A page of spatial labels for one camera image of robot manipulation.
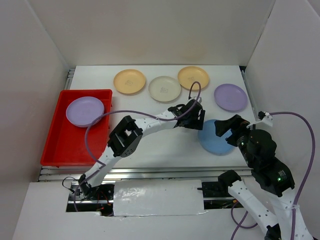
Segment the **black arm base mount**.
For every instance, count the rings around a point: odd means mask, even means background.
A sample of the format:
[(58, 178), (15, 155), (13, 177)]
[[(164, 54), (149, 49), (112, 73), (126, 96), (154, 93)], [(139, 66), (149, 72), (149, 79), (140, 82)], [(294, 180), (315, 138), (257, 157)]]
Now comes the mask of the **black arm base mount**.
[(236, 198), (231, 196), (218, 181), (202, 182), (197, 188), (202, 192), (203, 200), (208, 201), (234, 201)]

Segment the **orange plate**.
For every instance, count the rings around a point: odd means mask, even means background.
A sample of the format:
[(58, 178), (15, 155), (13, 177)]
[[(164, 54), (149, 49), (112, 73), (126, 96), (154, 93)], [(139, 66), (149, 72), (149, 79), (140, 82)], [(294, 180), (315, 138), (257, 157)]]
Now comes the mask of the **orange plate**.
[(113, 79), (115, 89), (126, 95), (138, 93), (144, 88), (145, 84), (145, 75), (136, 69), (122, 70), (118, 72)]
[(208, 73), (198, 66), (186, 66), (182, 68), (177, 74), (180, 85), (190, 90), (194, 82), (199, 82), (201, 88), (205, 88), (210, 81)]

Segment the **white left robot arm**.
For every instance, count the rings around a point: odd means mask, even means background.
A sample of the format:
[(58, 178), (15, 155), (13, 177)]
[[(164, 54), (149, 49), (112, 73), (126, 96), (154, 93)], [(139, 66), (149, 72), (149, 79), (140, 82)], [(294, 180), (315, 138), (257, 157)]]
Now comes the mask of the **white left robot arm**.
[(190, 97), (187, 104), (169, 107), (156, 116), (133, 110), (117, 110), (104, 114), (103, 117), (116, 113), (134, 113), (143, 115), (144, 118), (134, 119), (130, 115), (123, 117), (109, 134), (107, 145), (99, 158), (96, 158), (89, 148), (90, 127), (87, 128), (84, 143), (95, 163), (78, 180), (81, 194), (88, 200), (97, 197), (100, 185), (107, 173), (120, 159), (132, 155), (142, 138), (175, 128), (202, 130), (205, 110), (201, 102), (200, 97)]

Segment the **cream bear plate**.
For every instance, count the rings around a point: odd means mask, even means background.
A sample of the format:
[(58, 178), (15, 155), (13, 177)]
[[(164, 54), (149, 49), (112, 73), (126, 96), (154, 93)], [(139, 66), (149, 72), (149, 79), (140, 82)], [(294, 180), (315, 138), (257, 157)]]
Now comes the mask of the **cream bear plate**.
[(149, 95), (158, 102), (171, 102), (179, 97), (181, 85), (177, 79), (170, 76), (154, 78), (148, 85)]

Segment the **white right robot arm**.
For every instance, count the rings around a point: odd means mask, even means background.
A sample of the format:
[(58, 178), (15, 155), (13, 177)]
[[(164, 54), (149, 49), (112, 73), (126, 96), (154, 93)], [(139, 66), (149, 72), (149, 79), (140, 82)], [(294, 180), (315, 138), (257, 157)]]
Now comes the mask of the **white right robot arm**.
[(270, 133), (257, 129), (258, 123), (250, 123), (236, 114), (227, 120), (215, 121), (215, 134), (231, 135), (226, 142), (237, 147), (251, 175), (269, 198), (274, 212), (270, 212), (247, 188), (241, 177), (228, 170), (218, 177), (218, 191), (223, 196), (233, 196), (250, 214), (266, 240), (312, 240), (298, 198), (301, 190), (295, 189), (290, 169), (276, 158), (277, 144)]

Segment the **purple bear plate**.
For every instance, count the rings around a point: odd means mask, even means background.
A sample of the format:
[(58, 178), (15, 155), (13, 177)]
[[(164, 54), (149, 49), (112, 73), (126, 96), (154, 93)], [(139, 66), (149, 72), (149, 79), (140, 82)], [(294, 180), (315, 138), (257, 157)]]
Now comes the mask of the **purple bear plate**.
[(88, 127), (105, 111), (101, 100), (92, 96), (84, 96), (72, 101), (65, 112), (67, 120), (74, 126)]
[(243, 111), (248, 105), (248, 96), (239, 86), (231, 83), (219, 85), (213, 92), (216, 104), (229, 112)]

